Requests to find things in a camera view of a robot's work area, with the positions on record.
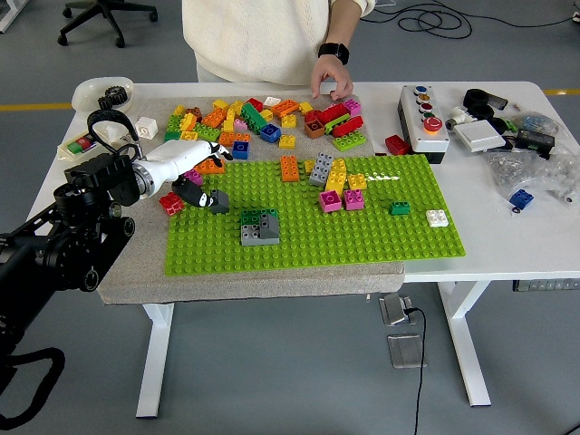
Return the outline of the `person's left hand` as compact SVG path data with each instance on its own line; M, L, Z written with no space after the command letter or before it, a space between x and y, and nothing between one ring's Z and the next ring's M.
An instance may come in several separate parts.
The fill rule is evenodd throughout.
M315 99L321 94L322 83L329 79L335 83L335 88L330 91L334 101L353 93L353 80L346 67L337 57L323 55L316 61L311 75L311 91Z

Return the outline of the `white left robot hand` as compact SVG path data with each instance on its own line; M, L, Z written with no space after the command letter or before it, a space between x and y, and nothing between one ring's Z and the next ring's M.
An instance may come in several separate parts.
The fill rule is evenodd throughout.
M232 160L232 154L224 146L208 140L169 140L150 152L145 158L133 163L140 197L156 194L162 184L171 181L177 195L192 206L212 207L215 199L204 193L184 174L204 160L211 158L219 167L221 158Z

